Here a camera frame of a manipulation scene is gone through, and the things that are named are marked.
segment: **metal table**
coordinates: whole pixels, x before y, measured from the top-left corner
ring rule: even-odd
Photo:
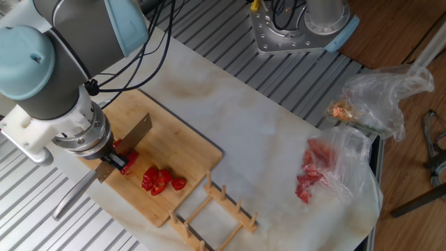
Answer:
[[[168,26],[169,10],[162,11],[161,29]],[[347,78],[369,71],[340,53],[260,55],[245,0],[188,0],[173,35],[321,130],[345,126],[325,118],[325,109]],[[367,136],[375,140],[371,168],[379,182],[383,140]],[[57,168],[36,166],[0,137],[0,250],[147,250],[85,195],[55,222],[51,212],[73,185]],[[373,244],[374,230],[357,250],[372,251]]]

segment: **plastic bag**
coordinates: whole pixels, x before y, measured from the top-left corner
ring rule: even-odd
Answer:
[[[328,114],[377,132],[382,138],[404,139],[404,116],[398,102],[423,91],[433,91],[433,77],[426,68],[397,66],[347,80],[342,97],[328,107]]]
[[[355,128],[331,128],[308,140],[296,194],[305,203],[312,197],[309,188],[319,182],[334,190],[340,201],[350,202],[362,194],[370,179],[371,140]]]

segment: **knife blade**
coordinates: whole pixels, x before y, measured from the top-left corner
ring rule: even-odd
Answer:
[[[150,114],[146,114],[144,118],[124,137],[121,143],[115,148],[117,154],[131,151],[146,136],[147,132],[152,128]],[[60,220],[81,196],[88,190],[90,185],[97,179],[100,183],[112,174],[115,170],[108,162],[102,161],[96,169],[91,170],[84,176],[61,200],[54,210],[52,217],[57,221]]]

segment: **tomato piece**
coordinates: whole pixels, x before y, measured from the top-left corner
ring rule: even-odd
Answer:
[[[158,173],[158,168],[154,166],[150,167],[149,169],[147,169],[147,171],[144,173],[144,176],[142,177],[141,187],[148,192],[150,189],[152,189],[159,176],[160,174]]]
[[[125,167],[121,170],[122,175],[127,173],[127,171],[133,166],[133,164],[137,161],[138,156],[139,153],[136,151],[131,151],[129,154],[126,155],[128,162],[125,165]]]
[[[122,142],[122,139],[116,140],[115,142],[113,142],[113,147],[116,148],[119,145],[119,143],[121,143],[121,142]]]
[[[160,173],[158,171],[158,168],[155,166],[151,166],[149,169],[147,169],[146,173],[144,173],[144,178],[152,181],[152,183],[155,183],[159,176]]]
[[[331,147],[319,139],[309,139],[308,144],[314,153],[314,156],[322,162],[324,167],[329,167],[330,156],[332,153]]]
[[[153,187],[152,181],[144,180],[141,183],[141,187],[145,189],[146,192],[148,192]]]
[[[172,186],[175,190],[181,190],[186,186],[186,180],[183,178],[174,178],[172,180]]]
[[[308,165],[308,164],[312,164],[312,163],[313,163],[312,154],[310,153],[309,150],[306,150],[305,154],[304,154],[304,165]]]
[[[304,188],[302,185],[298,185],[298,188],[295,190],[295,193],[306,204],[308,204],[309,199],[312,197],[308,189]]]
[[[166,178],[165,177],[159,177],[156,182],[152,186],[151,194],[152,196],[156,196],[160,194],[162,191],[166,189]]]
[[[170,173],[167,169],[160,170],[160,176],[166,178],[166,183],[169,183],[172,181],[172,175],[170,175]]]

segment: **white marble surface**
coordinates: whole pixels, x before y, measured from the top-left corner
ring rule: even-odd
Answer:
[[[147,52],[161,37],[156,30]],[[162,49],[144,59],[134,83],[153,72],[161,55]],[[115,73],[126,61],[107,72]],[[107,87],[123,86],[131,69]],[[350,206],[321,186],[314,187],[310,205],[303,204],[294,193],[296,176],[307,139],[319,131],[178,41],[171,41],[160,73],[142,89],[223,149],[214,182],[226,184],[234,200],[243,199],[247,212],[259,212],[257,231],[240,231],[227,250],[354,250],[375,225],[382,194],[371,172],[364,197]],[[54,165],[71,180],[78,181],[89,170],[61,149],[49,148]],[[206,198],[202,185],[179,208],[183,218]],[[149,250],[191,250],[168,224],[155,228],[107,185],[94,183],[88,194]],[[190,225],[217,249],[237,224],[211,203]]]

